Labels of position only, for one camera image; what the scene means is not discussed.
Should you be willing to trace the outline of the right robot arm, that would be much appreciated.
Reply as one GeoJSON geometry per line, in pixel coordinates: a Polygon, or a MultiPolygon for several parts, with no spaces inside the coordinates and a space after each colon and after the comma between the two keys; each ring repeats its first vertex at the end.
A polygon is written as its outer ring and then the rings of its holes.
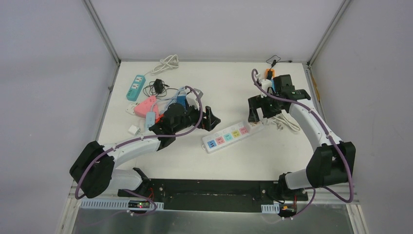
{"type": "Polygon", "coordinates": [[[304,169],[280,175],[275,187],[277,195],[288,200],[300,190],[323,188],[341,201],[351,203],[354,144],[344,142],[328,127],[308,92],[296,89],[290,75],[259,79],[258,71],[253,69],[251,78],[261,93],[248,99],[248,122],[259,121],[259,108],[263,117],[274,117],[285,111],[298,123],[314,151],[304,169]]]}

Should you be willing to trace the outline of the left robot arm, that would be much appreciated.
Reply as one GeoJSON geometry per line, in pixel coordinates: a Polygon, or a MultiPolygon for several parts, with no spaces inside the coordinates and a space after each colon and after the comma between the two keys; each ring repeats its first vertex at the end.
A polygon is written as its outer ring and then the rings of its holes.
{"type": "Polygon", "coordinates": [[[107,189],[128,189],[136,197],[145,196],[149,185],[141,175],[135,170],[119,170],[118,166],[138,156],[160,151],[177,137],[197,128],[211,131],[220,122],[209,106],[202,111],[195,106],[184,108],[174,103],[141,136],[107,145],[97,141],[88,143],[69,170],[77,183],[76,198],[82,197],[80,190],[87,198],[94,198],[107,189]]]}

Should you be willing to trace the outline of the blue cube adapter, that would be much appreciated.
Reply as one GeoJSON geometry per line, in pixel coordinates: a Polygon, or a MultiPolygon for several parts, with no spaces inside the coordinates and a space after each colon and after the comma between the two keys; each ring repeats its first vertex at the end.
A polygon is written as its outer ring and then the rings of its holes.
{"type": "Polygon", "coordinates": [[[187,98],[186,95],[178,95],[176,98],[176,103],[180,104],[185,111],[187,111],[187,98]]]}

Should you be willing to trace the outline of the white long power strip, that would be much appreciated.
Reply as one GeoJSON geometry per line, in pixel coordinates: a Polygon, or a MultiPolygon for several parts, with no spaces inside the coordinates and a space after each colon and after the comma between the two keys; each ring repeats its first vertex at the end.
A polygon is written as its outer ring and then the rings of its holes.
{"type": "Polygon", "coordinates": [[[269,126],[265,121],[258,123],[241,121],[202,138],[202,148],[211,154],[234,143],[240,142],[269,126]]]}

